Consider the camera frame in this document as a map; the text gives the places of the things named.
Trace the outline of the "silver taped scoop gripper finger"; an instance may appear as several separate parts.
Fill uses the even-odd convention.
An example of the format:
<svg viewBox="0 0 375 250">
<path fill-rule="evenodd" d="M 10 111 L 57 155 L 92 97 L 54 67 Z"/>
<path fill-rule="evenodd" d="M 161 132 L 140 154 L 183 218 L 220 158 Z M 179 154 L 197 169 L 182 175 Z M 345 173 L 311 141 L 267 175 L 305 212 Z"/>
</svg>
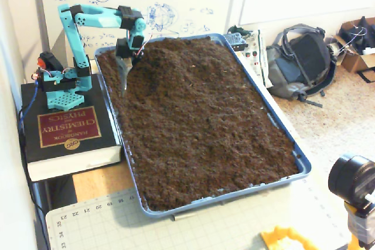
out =
<svg viewBox="0 0 375 250">
<path fill-rule="evenodd" d="M 124 96 L 125 90 L 127 89 L 127 76 L 132 69 L 132 60 L 128 58 L 116 57 L 116 63 L 121 81 L 121 95 Z"/>
</svg>

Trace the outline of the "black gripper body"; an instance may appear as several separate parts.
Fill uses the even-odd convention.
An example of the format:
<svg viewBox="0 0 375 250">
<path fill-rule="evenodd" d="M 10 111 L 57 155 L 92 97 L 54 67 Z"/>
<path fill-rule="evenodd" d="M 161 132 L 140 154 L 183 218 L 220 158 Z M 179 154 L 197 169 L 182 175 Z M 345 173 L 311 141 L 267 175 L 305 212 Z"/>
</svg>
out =
<svg viewBox="0 0 375 250">
<path fill-rule="evenodd" d="M 127 38 L 117 39 L 115 47 L 115 56 L 120 58 L 129 58 L 134 55 L 134 52 L 138 50 L 138 44 L 132 46 L 128 44 Z"/>
</svg>

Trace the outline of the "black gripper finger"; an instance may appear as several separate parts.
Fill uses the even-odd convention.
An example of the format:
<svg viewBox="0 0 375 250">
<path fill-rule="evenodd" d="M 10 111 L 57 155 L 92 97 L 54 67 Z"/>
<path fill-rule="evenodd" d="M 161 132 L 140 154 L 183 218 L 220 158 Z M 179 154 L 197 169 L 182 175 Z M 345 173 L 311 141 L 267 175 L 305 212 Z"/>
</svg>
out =
<svg viewBox="0 0 375 250">
<path fill-rule="evenodd" d="M 133 55 L 131 57 L 132 65 L 135 66 L 139 61 L 141 61 L 143 55 L 144 52 L 142 50 L 139 50 L 137 53 L 133 52 Z"/>
</svg>

